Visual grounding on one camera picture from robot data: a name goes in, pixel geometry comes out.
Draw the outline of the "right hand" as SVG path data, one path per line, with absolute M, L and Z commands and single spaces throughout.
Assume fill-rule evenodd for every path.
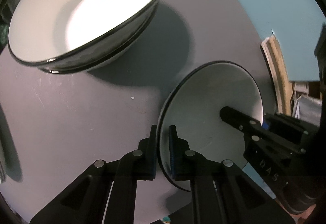
M 325 197 L 317 201 L 316 204 L 309 207 L 305 212 L 301 214 L 294 215 L 290 214 L 285 207 L 281 204 L 279 199 L 275 201 L 294 219 L 295 223 L 315 223 L 315 224 L 326 224 L 325 221 Z

